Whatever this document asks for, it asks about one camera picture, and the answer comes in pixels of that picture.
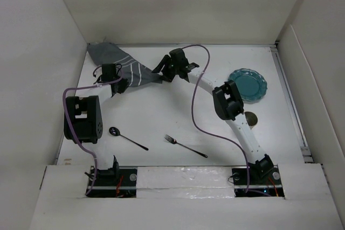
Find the black spoon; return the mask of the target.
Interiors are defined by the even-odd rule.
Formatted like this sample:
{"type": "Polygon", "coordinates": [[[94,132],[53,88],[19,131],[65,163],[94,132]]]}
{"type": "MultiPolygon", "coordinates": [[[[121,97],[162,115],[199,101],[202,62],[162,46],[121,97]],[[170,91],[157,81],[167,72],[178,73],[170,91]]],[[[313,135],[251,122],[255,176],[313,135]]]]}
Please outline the black spoon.
{"type": "Polygon", "coordinates": [[[122,134],[120,133],[120,130],[119,130],[118,128],[116,128],[116,127],[110,127],[108,131],[109,131],[109,133],[110,133],[112,136],[120,136],[120,137],[124,138],[125,140],[130,141],[131,143],[134,143],[135,145],[137,145],[138,147],[144,149],[145,151],[148,151],[148,150],[149,150],[147,147],[145,147],[145,146],[143,146],[143,145],[137,143],[136,141],[133,141],[133,140],[129,139],[128,137],[122,135],[122,134]]]}

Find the teal scalloped plate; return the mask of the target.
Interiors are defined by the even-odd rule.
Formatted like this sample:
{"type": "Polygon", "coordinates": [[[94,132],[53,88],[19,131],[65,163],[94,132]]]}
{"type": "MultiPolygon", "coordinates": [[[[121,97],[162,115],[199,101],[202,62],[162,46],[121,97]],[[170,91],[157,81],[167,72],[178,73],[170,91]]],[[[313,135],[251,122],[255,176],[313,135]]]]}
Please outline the teal scalloped plate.
{"type": "Polygon", "coordinates": [[[229,75],[228,80],[236,83],[240,96],[245,102],[258,102],[267,93],[267,81],[255,70],[237,69],[229,75]]]}

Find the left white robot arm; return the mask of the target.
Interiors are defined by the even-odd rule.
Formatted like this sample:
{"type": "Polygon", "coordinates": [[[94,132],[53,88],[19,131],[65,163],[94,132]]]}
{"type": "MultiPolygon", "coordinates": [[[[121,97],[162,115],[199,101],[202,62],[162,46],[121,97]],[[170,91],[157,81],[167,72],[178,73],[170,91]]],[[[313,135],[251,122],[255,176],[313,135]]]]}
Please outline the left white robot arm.
{"type": "Polygon", "coordinates": [[[91,181],[97,178],[97,156],[82,144],[97,144],[104,130],[101,104],[115,94],[123,93],[128,85],[119,63],[100,65],[94,70],[93,76],[96,78],[94,84],[70,87],[63,92],[64,136],[93,157],[94,169],[86,174],[91,181]]]}

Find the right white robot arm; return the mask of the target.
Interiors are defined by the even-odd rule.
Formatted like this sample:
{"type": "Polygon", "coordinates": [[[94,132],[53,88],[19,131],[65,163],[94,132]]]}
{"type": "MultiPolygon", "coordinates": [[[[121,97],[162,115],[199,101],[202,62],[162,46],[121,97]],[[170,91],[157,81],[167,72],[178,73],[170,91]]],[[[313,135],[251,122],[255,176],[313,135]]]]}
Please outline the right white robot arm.
{"type": "Polygon", "coordinates": [[[205,90],[212,96],[213,106],[217,116],[223,120],[234,132],[238,142],[227,140],[239,147],[244,155],[247,171],[247,184],[250,181],[260,184],[265,181],[274,164],[257,141],[252,129],[247,122],[244,103],[236,83],[232,80],[222,81],[212,75],[207,75],[206,70],[210,63],[210,52],[204,68],[194,62],[189,62],[184,50],[187,47],[176,48],[165,55],[160,63],[152,70],[159,74],[161,79],[172,82],[178,76],[195,85],[192,102],[195,101],[198,88],[205,90]]]}

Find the black fork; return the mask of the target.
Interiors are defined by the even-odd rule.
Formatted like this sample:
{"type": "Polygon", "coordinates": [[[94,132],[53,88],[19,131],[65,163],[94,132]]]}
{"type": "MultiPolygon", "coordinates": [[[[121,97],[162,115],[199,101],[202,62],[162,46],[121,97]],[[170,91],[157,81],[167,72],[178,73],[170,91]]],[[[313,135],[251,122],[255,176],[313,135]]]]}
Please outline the black fork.
{"type": "Polygon", "coordinates": [[[171,143],[171,144],[177,144],[177,145],[179,145],[179,146],[181,146],[181,147],[183,147],[183,148],[185,148],[185,149],[188,149],[188,150],[190,150],[190,151],[192,151],[192,152],[194,152],[194,153],[196,153],[196,154],[198,154],[198,155],[200,155],[200,156],[202,156],[202,157],[204,157],[204,158],[208,158],[208,155],[206,155],[206,154],[204,154],[204,153],[201,153],[201,152],[199,152],[199,151],[197,151],[197,150],[194,150],[194,149],[192,149],[192,148],[190,148],[190,147],[188,147],[188,146],[186,146],[186,145],[184,145],[184,144],[181,144],[181,143],[177,142],[176,139],[172,138],[172,137],[169,136],[169,135],[165,135],[165,136],[164,136],[164,139],[165,139],[166,141],[168,141],[169,143],[171,143]]]}

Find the grey striped cloth placemat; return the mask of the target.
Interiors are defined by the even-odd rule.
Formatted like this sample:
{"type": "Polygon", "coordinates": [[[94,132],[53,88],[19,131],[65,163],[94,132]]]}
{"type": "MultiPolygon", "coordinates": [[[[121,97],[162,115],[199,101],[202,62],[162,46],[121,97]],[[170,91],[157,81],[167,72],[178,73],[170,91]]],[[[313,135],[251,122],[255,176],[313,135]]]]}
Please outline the grey striped cloth placemat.
{"type": "Polygon", "coordinates": [[[96,66],[103,64],[122,65],[121,72],[123,77],[128,80],[129,87],[163,82],[159,74],[153,73],[150,68],[138,62],[113,43],[88,44],[87,52],[96,66]]]}

